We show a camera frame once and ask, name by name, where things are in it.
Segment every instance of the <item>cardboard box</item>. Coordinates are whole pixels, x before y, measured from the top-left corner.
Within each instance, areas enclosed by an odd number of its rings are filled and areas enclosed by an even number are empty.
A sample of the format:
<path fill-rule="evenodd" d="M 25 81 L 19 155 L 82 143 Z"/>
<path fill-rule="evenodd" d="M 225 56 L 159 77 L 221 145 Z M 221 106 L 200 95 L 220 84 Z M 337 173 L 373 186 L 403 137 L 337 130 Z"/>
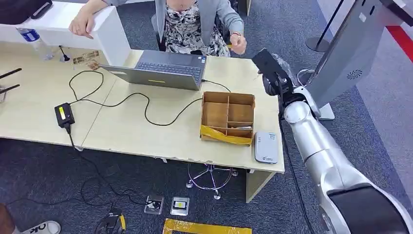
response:
<path fill-rule="evenodd" d="M 242 137 L 241 144 L 250 145 L 254 136 L 254 107 L 255 97 L 251 94 L 204 92 L 201 139 L 235 143 L 238 137 Z M 206 129 L 203 126 L 216 130 L 223 136 L 211 137 L 211 134 L 203 131 Z"/>

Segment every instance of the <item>water bottle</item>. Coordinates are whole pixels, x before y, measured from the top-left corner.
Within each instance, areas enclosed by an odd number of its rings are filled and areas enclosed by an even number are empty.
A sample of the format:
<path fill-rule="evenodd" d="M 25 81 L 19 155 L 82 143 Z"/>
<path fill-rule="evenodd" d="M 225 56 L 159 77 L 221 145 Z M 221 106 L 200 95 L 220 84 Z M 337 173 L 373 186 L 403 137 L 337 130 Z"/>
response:
<path fill-rule="evenodd" d="M 53 58 L 53 53 L 49 47 L 40 38 L 40 35 L 34 29 L 30 28 L 17 28 L 17 31 L 23 36 L 23 38 L 33 46 L 38 55 L 43 60 L 49 60 Z"/>

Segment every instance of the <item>floral dress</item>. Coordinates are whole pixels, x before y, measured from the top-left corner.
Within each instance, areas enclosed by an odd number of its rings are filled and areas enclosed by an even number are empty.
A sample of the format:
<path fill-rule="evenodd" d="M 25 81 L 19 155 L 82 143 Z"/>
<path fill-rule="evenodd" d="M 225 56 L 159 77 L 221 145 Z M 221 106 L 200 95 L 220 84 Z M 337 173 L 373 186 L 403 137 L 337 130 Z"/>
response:
<path fill-rule="evenodd" d="M 189 9 L 181 12 L 167 5 L 165 38 L 167 52 L 190 54 L 191 51 L 200 50 L 204 55 L 230 57 L 228 46 L 215 25 L 209 45 L 202 42 L 197 0 Z"/>

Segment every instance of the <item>laptop keyboard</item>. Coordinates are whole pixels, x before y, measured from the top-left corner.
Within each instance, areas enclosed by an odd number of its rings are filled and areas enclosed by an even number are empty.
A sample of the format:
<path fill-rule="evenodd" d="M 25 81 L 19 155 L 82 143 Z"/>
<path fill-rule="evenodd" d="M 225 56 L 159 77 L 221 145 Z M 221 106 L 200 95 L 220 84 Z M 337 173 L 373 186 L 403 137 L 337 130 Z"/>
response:
<path fill-rule="evenodd" d="M 183 75 L 192 75 L 196 83 L 199 82 L 201 77 L 201 69 L 199 67 L 186 67 L 170 64 L 159 64 L 150 62 L 139 62 L 136 65 L 137 69 L 156 71 L 156 72 L 168 72 Z"/>

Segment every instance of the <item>laptop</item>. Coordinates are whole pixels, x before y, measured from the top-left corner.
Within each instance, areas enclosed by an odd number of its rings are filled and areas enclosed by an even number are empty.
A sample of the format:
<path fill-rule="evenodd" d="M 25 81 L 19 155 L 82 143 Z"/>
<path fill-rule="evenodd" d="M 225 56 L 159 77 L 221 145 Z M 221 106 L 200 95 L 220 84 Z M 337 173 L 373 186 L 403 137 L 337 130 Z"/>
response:
<path fill-rule="evenodd" d="M 207 57 L 145 50 L 135 68 L 100 65 L 133 84 L 199 90 Z"/>

